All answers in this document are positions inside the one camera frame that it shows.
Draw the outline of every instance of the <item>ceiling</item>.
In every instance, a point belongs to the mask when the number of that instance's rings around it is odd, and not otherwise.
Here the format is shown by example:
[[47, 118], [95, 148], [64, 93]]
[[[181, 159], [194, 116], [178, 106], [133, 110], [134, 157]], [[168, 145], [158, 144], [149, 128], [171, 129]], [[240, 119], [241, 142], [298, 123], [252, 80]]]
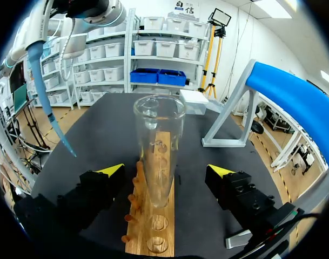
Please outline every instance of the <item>ceiling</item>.
[[329, 74], [329, 55], [325, 43], [311, 20], [305, 15], [304, 7], [298, 3], [295, 12], [285, 0], [277, 0], [292, 19], [273, 19], [250, 0], [223, 0], [258, 19], [272, 30], [294, 53], [306, 72], [329, 88], [329, 83], [322, 79], [320, 70]]

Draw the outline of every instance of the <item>shelf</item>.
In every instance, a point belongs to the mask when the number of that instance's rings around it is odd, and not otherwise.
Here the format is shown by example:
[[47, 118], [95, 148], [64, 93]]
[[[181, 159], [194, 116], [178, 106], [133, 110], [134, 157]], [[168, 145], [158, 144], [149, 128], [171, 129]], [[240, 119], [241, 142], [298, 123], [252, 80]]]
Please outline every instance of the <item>shelf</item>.
[[99, 85], [123, 85], [123, 84], [124, 84], [124, 80], [122, 79], [120, 81], [102, 81], [96, 83], [87, 82], [85, 84], [74, 84], [74, 87], [99, 86]]
[[186, 38], [197, 38], [200, 40], [208, 40], [207, 37], [202, 37], [202, 36], [196, 36], [189, 34], [187, 32], [180, 32], [180, 31], [163, 31], [163, 30], [139, 30], [139, 31], [133, 31], [133, 34], [146, 34], [149, 36], [160, 36], [162, 35], [175, 35], [175, 36], [181, 36], [181, 37], [186, 37]]
[[158, 88], [169, 88], [169, 89], [186, 89], [186, 90], [196, 90], [198, 87], [197, 85], [193, 84], [193, 86], [179, 86], [179, 85], [164, 85], [159, 83], [132, 83], [131, 85], [140, 85], [140, 86], [152, 86]]
[[53, 91], [58, 91], [58, 90], [66, 90], [67, 89], [67, 86], [64, 84], [64, 85], [58, 85], [58, 86], [55, 86], [51, 89], [47, 89], [46, 92], [49, 93], [49, 92], [53, 92]]
[[120, 38], [125, 36], [125, 34], [126, 32], [120, 31], [120, 32], [108, 33], [107, 35], [99, 35], [98, 37], [88, 39], [86, 43], [100, 42], [101, 40], [110, 39], [110, 38]]
[[124, 58], [125, 58], [124, 56], [118, 56], [118, 57], [92, 59], [92, 60], [87, 60], [84, 62], [75, 63], [75, 64], [73, 64], [73, 67], [86, 65], [86, 64], [92, 64], [92, 63], [98, 63], [98, 62], [105, 62], [105, 61], [123, 60]]
[[[50, 106], [51, 107], [71, 107], [73, 104], [76, 103], [76, 101], [74, 99], [72, 100], [73, 101], [72, 104], [69, 102], [69, 99], [67, 99], [63, 103], [50, 104]], [[35, 104], [35, 107], [42, 107], [42, 105], [41, 104]]]
[[55, 56], [58, 56], [58, 55], [59, 55], [59, 52], [56, 52], [56, 53], [50, 54], [50, 55], [48, 55], [48, 56], [42, 58], [42, 59], [41, 59], [41, 62], [46, 61], [47, 59], [52, 58], [52, 57], [55, 57]]
[[189, 60], [183, 58], [166, 58], [166, 57], [157, 57], [157, 56], [131, 56], [131, 59], [148, 59], [148, 60], [167, 60], [173, 62], [188, 63], [198, 66], [203, 66], [203, 64], [198, 60]]
[[44, 78], [44, 77], [50, 76], [50, 75], [58, 73], [58, 72], [60, 72], [60, 69], [55, 69], [55, 70], [49, 72], [48, 74], [43, 74], [42, 77]]

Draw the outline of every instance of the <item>blue storage bin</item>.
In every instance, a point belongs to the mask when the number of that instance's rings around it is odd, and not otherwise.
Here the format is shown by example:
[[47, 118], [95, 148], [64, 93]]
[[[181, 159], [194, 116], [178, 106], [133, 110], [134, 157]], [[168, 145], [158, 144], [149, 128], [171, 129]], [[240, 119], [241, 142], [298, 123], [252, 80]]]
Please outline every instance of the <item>blue storage bin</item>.
[[158, 83], [185, 86], [186, 75], [182, 71], [162, 69], [158, 74]]
[[132, 83], [157, 83], [159, 69], [135, 69], [131, 72]]

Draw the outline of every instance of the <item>wooden peg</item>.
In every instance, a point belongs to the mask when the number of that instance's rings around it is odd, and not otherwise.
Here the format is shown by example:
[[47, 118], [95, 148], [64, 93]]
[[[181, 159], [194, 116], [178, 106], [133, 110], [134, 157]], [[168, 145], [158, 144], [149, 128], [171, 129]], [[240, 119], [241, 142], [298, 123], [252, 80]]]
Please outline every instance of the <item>wooden peg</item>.
[[137, 201], [137, 198], [134, 194], [128, 195], [128, 200], [131, 202], [131, 204], [135, 210], [138, 210], [140, 208], [140, 204]]
[[139, 178], [134, 177], [132, 179], [134, 188], [136, 189], [136, 193], [138, 196], [140, 196], [140, 194], [142, 193], [142, 184], [139, 182]]
[[141, 161], [137, 162], [137, 172], [138, 172], [139, 182], [141, 183], [145, 182], [144, 165], [143, 162]]
[[121, 241], [124, 242], [124, 243], [128, 243], [129, 241], [131, 240], [131, 238], [129, 236], [122, 236], [121, 237]]
[[132, 215], [130, 215], [130, 214], [127, 214], [127, 215], [125, 216], [125, 221], [127, 221], [128, 223], [132, 223], [132, 224], [137, 224], [137, 223], [138, 223], [137, 219], [134, 218], [134, 217], [133, 217]]

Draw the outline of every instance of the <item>lab equipment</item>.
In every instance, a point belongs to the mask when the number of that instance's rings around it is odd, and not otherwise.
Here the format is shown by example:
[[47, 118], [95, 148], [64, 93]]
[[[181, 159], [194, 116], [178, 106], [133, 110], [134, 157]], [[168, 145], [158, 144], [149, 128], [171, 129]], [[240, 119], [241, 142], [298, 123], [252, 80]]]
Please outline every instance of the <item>lab equipment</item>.
[[150, 200], [162, 208], [175, 172], [185, 106], [172, 96], [154, 95], [137, 100], [133, 110]]

